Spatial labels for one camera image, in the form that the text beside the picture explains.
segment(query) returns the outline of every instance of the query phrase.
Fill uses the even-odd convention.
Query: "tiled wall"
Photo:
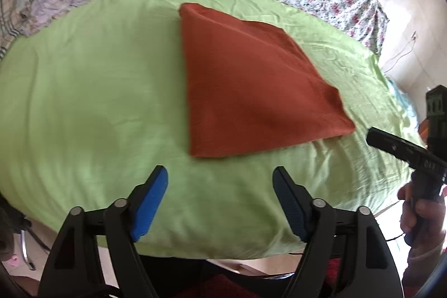
[[[438,84],[447,86],[447,2],[446,0],[380,0],[390,22],[379,61],[383,71],[407,91],[425,118],[425,93]]]

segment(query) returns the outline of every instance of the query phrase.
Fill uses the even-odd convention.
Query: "orange object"
[[[225,157],[352,133],[338,90],[282,29],[181,5],[189,152]]]

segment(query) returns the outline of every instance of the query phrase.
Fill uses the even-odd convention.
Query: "black gripper handle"
[[[425,219],[419,216],[416,212],[416,202],[419,199],[437,201],[443,183],[440,180],[437,180],[418,171],[414,171],[412,173],[411,181],[413,182],[413,188],[410,203],[411,209],[416,215],[417,222],[416,226],[408,234],[405,235],[404,240],[407,245],[412,247],[425,223]]]

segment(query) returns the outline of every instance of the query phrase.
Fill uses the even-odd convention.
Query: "silver screw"
[[[326,201],[322,200],[321,198],[316,198],[312,201],[313,205],[315,207],[323,208],[326,206]]]
[[[119,198],[114,203],[115,207],[124,207],[127,205],[127,200],[125,198]]]
[[[371,213],[371,211],[366,206],[360,206],[358,210],[362,215],[369,215]]]
[[[76,215],[79,215],[81,213],[81,211],[82,211],[82,209],[79,206],[76,206],[70,210],[70,214],[76,216]]]

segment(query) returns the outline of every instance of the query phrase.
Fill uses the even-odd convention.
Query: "green bed sheet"
[[[190,157],[177,13],[184,2],[283,28],[340,90],[356,132]],[[104,208],[164,165],[167,192],[136,245],[154,256],[252,259],[299,249],[272,188],[276,166],[334,207],[377,212],[410,170],[368,147],[367,129],[419,142],[374,54],[274,0],[94,0],[12,45],[0,64],[0,105],[0,191],[55,230],[73,206]]]

